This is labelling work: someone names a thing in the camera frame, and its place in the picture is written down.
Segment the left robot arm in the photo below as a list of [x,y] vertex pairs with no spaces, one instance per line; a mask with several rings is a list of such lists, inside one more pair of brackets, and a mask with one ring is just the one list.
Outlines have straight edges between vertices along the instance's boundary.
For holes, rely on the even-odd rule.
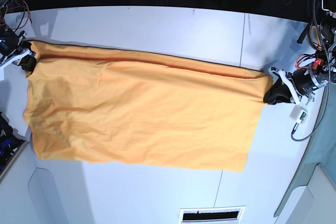
[[280,70],[270,68],[278,79],[264,96],[264,103],[297,103],[327,84],[335,84],[335,0],[313,0],[311,18],[297,43],[307,38],[315,49],[313,54],[301,54],[294,72],[284,72],[290,85],[280,77]]

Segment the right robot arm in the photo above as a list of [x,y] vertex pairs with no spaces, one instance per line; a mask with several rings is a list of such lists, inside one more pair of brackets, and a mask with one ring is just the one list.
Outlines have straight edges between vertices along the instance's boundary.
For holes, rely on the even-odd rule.
[[5,14],[12,1],[14,0],[1,0],[1,71],[9,65],[16,65],[26,72],[33,72],[37,63],[36,53],[31,49],[31,43],[25,40],[25,31],[16,33],[31,21],[30,9],[25,0],[20,0],[22,18],[26,18],[26,21],[20,22],[16,28],[11,28],[5,21]]

